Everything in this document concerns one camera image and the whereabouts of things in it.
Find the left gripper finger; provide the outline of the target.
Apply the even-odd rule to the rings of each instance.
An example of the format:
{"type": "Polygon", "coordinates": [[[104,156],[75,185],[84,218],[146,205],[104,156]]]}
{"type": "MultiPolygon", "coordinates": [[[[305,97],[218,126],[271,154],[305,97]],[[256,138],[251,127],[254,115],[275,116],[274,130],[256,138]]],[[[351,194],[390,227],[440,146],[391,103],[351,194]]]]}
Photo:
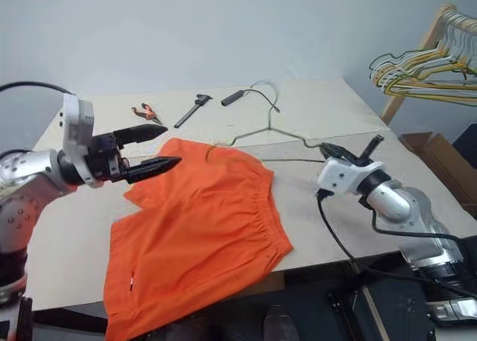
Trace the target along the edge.
{"type": "Polygon", "coordinates": [[[167,173],[181,162],[178,156],[160,156],[147,159],[124,171],[124,180],[133,184],[167,173]]]}
{"type": "Polygon", "coordinates": [[[126,144],[140,144],[150,141],[163,133],[167,132],[167,128],[157,124],[142,124],[135,127],[129,127],[113,132],[114,139],[119,148],[123,148],[126,144]]]}

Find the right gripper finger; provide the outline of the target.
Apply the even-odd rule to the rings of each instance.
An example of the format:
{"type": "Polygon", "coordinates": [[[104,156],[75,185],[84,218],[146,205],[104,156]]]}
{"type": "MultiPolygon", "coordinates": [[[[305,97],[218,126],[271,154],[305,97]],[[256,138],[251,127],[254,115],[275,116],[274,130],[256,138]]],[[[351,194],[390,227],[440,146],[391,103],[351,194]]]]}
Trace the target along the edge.
{"type": "Polygon", "coordinates": [[[369,144],[366,146],[366,148],[363,150],[359,157],[359,162],[360,163],[372,163],[373,160],[371,159],[372,153],[375,151],[375,149],[383,142],[385,138],[381,135],[376,135],[374,136],[369,144]]]}
{"type": "Polygon", "coordinates": [[[321,143],[320,151],[325,159],[330,157],[334,157],[336,159],[353,159],[353,154],[350,151],[335,144],[321,143]]]}

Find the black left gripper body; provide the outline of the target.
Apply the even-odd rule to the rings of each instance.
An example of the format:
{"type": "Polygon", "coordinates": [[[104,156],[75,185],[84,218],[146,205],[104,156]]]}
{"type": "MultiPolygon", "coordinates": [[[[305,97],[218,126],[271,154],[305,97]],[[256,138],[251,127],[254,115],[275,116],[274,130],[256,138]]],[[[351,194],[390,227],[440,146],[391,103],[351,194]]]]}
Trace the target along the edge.
{"type": "Polygon", "coordinates": [[[121,156],[120,150],[129,143],[131,140],[127,130],[93,136],[85,156],[92,175],[101,182],[118,182],[125,179],[130,165],[129,161],[121,156]]]}

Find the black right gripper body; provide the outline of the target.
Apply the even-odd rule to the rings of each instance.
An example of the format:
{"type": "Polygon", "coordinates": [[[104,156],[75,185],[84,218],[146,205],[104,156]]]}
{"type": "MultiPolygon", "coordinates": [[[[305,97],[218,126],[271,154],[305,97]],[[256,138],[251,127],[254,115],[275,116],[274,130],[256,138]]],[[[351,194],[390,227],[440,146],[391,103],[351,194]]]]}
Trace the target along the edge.
{"type": "Polygon", "coordinates": [[[342,151],[339,158],[359,167],[365,167],[373,163],[373,160],[369,156],[356,156],[348,150],[342,151]]]}

